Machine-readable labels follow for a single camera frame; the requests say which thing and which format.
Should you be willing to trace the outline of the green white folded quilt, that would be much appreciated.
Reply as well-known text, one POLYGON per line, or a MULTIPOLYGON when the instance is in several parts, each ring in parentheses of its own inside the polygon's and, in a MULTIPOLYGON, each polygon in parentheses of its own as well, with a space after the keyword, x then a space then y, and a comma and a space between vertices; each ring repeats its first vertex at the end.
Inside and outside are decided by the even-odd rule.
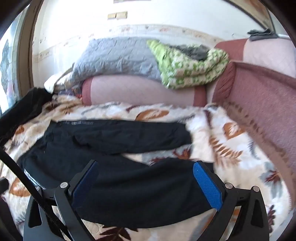
POLYGON ((162 85, 168 89, 210 83, 224 72, 229 63, 229 55, 222 49, 209 49, 205 60, 195 60, 177 47, 159 40, 148 40, 147 46, 158 63, 162 85))

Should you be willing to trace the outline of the grey cloth on backrest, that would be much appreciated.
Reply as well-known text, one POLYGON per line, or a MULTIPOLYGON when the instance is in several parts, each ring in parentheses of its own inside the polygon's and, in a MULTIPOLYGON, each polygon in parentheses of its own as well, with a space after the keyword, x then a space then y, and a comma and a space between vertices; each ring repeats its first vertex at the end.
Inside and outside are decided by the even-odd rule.
POLYGON ((271 31, 270 29, 265 29, 263 31, 259 30, 250 30, 247 32, 250 35, 250 41, 259 41, 259 40, 266 40, 266 39, 277 39, 278 35, 271 31))

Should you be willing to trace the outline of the wooden door frame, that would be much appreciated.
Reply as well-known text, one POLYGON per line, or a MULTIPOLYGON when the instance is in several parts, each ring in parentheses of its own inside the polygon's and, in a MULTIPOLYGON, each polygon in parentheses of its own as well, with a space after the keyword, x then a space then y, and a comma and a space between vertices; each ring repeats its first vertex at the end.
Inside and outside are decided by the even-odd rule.
POLYGON ((22 12, 16 29, 14 43, 16 88, 18 97, 21 98, 34 87, 33 83, 33 39, 34 31, 43 1, 32 1, 22 12))

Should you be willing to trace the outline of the grey quilted blanket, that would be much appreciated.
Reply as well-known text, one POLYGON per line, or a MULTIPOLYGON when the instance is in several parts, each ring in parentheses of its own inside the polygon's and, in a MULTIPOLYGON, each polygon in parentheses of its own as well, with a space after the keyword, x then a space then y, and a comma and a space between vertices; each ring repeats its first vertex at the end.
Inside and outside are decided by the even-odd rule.
POLYGON ((98 75, 137 75, 161 82, 158 63, 147 45, 148 38, 116 37, 89 42, 74 63, 72 85, 98 75))

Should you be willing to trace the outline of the black pants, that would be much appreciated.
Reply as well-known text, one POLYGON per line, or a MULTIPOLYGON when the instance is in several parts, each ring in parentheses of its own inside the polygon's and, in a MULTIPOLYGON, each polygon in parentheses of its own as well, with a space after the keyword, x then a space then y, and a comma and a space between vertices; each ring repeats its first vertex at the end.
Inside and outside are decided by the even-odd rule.
POLYGON ((176 157, 147 165, 125 154, 172 150, 191 142, 181 123, 52 121, 18 165, 51 189, 95 160, 98 174, 76 205, 79 216, 107 226, 154 228, 220 209, 222 194, 198 162, 176 157))

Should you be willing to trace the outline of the leaf pattern fleece blanket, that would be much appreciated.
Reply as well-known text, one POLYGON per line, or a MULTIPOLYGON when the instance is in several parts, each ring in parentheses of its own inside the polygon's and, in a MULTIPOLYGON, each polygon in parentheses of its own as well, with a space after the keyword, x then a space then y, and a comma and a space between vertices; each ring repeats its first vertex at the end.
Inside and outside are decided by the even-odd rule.
MULTIPOLYGON (((16 161, 43 136, 50 121, 95 118, 185 123, 193 138, 191 145, 171 151, 125 154, 125 157, 148 165, 165 157, 201 159, 214 163, 215 172, 223 182, 245 189, 258 186, 265 202, 269 240, 276 240, 284 223, 291 220, 292 194, 289 194, 287 181, 281 175, 283 171, 279 171, 280 164, 276 164, 282 157, 272 157, 267 149, 261 148, 263 144, 257 145, 259 141, 251 137, 246 124, 238 124, 232 120, 234 117, 228 116, 224 108, 213 104, 205 108, 181 108, 165 104, 136 106, 123 102, 86 106, 75 97, 54 96, 51 102, 43 106, 38 117, 18 127, 12 139, 5 144, 4 150, 16 161)), ((1 197, 4 204, 8 205, 22 237, 30 194, 2 161, 1 177, 6 177, 10 183, 8 191, 1 197)), ((83 222, 97 240, 196 240, 214 214, 215 210, 212 209, 174 225, 137 231, 83 222)))

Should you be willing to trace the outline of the white pillow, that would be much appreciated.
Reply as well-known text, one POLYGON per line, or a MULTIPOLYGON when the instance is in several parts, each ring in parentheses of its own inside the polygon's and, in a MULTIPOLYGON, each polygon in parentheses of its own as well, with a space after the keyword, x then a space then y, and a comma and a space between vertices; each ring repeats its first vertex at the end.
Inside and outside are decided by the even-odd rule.
POLYGON ((45 83, 44 88, 53 94, 57 94, 60 91, 71 88, 69 81, 72 74, 72 69, 68 69, 65 72, 59 72, 49 77, 45 83))

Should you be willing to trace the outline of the dark grey cloth on quilt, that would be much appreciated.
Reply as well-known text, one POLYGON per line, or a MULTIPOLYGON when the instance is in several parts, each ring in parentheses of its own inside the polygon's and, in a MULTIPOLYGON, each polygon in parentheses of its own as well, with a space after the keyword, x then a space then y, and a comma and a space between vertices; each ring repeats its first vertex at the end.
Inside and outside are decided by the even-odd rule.
POLYGON ((178 49, 183 54, 197 61, 206 60, 208 57, 208 52, 210 50, 207 46, 204 46, 204 45, 199 45, 199 46, 170 45, 170 47, 178 49))

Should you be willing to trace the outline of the black garment at bed edge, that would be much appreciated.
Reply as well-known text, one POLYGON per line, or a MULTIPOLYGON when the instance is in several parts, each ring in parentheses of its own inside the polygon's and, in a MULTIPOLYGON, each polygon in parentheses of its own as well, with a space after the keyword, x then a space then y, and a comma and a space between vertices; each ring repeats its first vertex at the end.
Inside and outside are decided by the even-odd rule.
POLYGON ((44 88, 32 88, 22 99, 7 110, 0 121, 1 147, 12 138, 20 125, 34 119, 42 107, 52 100, 53 94, 44 88))

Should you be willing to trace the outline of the wall switch plate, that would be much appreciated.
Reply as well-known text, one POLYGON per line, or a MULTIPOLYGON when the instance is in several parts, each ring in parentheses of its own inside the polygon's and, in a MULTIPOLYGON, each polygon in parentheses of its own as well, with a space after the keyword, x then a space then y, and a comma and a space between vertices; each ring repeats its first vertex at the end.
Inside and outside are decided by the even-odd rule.
POLYGON ((113 20, 113 19, 120 20, 120 19, 126 19, 126 18, 127 18, 126 11, 120 12, 120 13, 108 14, 108 17, 107 17, 108 20, 113 20))

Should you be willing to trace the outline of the pink maroon bolster cushion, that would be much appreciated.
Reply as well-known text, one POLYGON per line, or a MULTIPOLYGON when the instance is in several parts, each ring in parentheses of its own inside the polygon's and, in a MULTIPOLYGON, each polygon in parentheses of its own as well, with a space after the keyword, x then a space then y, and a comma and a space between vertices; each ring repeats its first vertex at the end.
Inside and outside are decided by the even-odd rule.
POLYGON ((132 105, 165 103, 203 107, 207 103, 207 97, 203 85, 173 90, 141 76, 100 75, 83 82, 82 101, 85 105, 118 101, 132 105))

